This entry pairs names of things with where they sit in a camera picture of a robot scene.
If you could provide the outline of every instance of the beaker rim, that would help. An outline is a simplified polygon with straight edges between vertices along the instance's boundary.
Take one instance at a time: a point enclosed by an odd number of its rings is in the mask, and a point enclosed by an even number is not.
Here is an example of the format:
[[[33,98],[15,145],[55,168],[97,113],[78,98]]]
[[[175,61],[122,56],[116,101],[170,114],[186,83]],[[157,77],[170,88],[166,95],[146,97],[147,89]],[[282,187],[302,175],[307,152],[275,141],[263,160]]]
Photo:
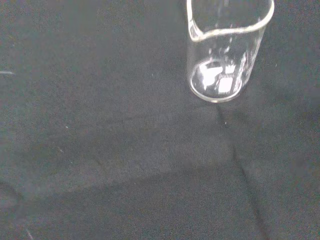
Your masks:
[[[230,34],[245,34],[250,32],[258,31],[262,28],[264,28],[271,20],[272,16],[274,15],[275,11],[275,2],[274,0],[270,0],[271,5],[268,13],[265,15],[265,17],[258,21],[257,23],[245,27],[236,27],[236,28],[221,28],[221,29],[213,29],[207,32],[203,32],[199,29],[197,24],[194,21],[193,18],[193,11],[192,11],[192,0],[186,0],[186,11],[188,16],[188,32],[190,35],[190,38],[193,42],[201,42],[205,39],[216,37],[216,36],[223,36],[223,35],[230,35]],[[196,36],[193,36],[191,34],[191,27],[194,27]]]

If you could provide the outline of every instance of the clear glass container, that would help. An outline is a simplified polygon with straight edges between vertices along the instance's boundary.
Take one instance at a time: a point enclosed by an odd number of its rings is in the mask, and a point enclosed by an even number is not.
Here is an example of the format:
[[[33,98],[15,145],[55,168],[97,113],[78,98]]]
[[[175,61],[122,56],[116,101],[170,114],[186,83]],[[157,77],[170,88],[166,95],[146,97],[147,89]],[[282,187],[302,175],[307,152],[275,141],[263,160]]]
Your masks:
[[[274,0],[186,0],[187,80],[212,103],[232,100],[248,83]]]

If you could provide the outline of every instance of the black cloth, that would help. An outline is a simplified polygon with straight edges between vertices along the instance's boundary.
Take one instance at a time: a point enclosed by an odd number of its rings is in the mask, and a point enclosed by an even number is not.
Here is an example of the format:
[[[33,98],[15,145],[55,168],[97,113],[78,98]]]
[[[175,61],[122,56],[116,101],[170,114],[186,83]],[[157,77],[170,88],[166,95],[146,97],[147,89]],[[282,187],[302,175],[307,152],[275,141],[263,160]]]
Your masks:
[[[1,239],[320,238],[319,1],[276,2],[246,90],[186,81],[185,1],[1,2]]]

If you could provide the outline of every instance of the glass beaker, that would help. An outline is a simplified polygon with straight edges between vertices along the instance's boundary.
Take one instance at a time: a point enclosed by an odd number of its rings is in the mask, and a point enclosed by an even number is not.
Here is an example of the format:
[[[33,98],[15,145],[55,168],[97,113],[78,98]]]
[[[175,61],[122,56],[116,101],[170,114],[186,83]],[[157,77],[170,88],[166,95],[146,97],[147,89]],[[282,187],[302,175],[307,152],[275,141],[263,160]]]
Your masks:
[[[274,0],[186,0],[187,80],[212,103],[232,100],[248,83]]]

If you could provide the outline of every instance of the black tablecloth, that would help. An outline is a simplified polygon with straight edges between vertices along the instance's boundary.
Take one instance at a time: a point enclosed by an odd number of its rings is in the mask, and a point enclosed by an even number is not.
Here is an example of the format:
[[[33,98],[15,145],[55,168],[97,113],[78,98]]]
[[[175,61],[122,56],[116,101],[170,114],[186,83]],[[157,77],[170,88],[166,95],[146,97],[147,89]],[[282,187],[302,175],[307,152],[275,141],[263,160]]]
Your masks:
[[[250,83],[198,99],[185,1],[1,1],[1,239],[320,238],[319,1],[276,2]]]

